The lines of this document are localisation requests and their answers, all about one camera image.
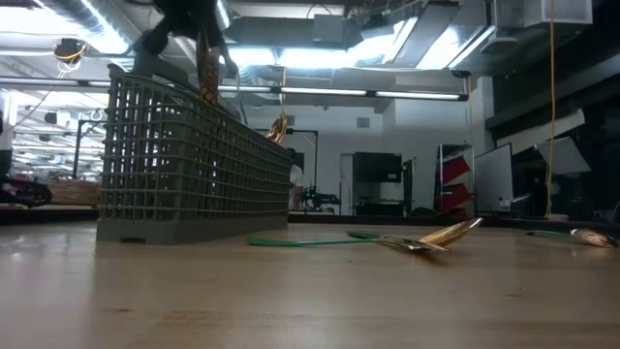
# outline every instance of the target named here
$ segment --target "gray plastic basket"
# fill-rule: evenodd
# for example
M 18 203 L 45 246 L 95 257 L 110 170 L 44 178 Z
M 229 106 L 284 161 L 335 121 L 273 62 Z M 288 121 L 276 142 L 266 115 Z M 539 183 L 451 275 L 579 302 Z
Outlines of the gray plastic basket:
M 110 66 L 97 239 L 171 244 L 286 226 L 289 152 L 189 91 Z

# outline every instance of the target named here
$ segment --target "shelving unit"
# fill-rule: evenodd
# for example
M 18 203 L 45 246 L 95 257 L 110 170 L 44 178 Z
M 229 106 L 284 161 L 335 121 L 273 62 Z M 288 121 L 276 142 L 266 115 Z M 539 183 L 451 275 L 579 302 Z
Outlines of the shelving unit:
M 465 160 L 470 152 L 470 163 Z M 454 182 L 467 174 L 466 181 Z M 476 168 L 475 152 L 469 144 L 439 144 L 437 150 L 437 171 L 435 180 L 435 209 L 443 214 L 451 214 L 464 218 L 467 213 L 463 204 L 472 205 L 473 215 L 477 215 L 476 207 Z

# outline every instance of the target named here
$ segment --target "table surface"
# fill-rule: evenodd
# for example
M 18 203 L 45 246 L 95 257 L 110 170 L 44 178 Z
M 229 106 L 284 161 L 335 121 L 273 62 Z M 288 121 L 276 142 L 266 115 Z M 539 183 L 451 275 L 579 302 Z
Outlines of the table surface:
M 262 238 L 339 239 L 290 225 Z M 95 224 L 0 227 L 9 348 L 620 348 L 620 250 L 477 229 L 450 253 L 379 244 L 96 243 Z

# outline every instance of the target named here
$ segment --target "grid pattern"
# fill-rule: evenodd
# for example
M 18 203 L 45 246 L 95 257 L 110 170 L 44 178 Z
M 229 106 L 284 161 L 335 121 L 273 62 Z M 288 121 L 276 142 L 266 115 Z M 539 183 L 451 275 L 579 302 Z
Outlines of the grid pattern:
M 286 215 L 288 151 L 151 79 L 110 71 L 101 218 Z

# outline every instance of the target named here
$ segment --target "wooden table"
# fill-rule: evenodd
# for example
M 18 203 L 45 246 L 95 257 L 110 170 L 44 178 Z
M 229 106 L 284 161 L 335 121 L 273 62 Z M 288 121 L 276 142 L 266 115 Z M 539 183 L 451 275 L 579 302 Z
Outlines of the wooden table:
M 498 229 L 451 247 L 162 247 L 96 243 L 94 223 L 0 227 L 0 347 L 620 348 L 620 250 Z

